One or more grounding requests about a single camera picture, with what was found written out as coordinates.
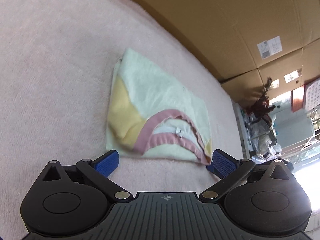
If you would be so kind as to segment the pale green yellow t-shirt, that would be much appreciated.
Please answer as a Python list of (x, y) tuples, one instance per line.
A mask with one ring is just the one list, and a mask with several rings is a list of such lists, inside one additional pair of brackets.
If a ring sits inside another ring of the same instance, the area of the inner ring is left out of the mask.
[(176, 78), (127, 49), (114, 67), (106, 149), (134, 158), (212, 161), (206, 104)]

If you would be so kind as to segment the dark red potted plant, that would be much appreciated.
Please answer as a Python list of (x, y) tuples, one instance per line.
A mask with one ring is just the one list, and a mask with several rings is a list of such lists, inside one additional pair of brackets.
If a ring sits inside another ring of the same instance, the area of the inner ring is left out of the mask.
[(264, 85), (263, 93), (261, 97), (253, 104), (245, 107), (245, 112), (247, 115), (253, 114), (255, 119), (251, 122), (251, 124), (255, 124), (263, 119), (263, 117), (269, 113), (271, 113), (275, 106), (270, 106), (269, 97), (267, 95), (270, 87), (272, 85), (272, 78), (267, 78), (267, 83)]

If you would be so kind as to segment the cluttered white side table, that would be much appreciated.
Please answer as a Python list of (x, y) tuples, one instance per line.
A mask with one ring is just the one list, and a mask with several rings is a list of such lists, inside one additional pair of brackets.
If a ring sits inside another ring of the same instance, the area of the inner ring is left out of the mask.
[(266, 114), (259, 120), (254, 113), (247, 114), (237, 103), (233, 104), (233, 110), (244, 158), (256, 164), (281, 158), (283, 150), (277, 138), (276, 115)]

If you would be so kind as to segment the large cardboard box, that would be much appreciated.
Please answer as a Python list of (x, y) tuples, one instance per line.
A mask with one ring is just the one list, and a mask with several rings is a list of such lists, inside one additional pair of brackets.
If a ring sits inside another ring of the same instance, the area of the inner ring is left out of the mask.
[[(319, 38), (319, 0), (132, 0), (219, 81), (244, 74)], [(262, 59), (257, 44), (280, 36)]]

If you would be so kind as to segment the white shipping label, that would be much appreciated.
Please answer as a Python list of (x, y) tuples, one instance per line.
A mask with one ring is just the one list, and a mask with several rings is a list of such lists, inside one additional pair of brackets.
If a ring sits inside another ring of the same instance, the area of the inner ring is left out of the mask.
[(257, 48), (263, 60), (283, 51), (280, 36), (260, 42), (257, 44)]

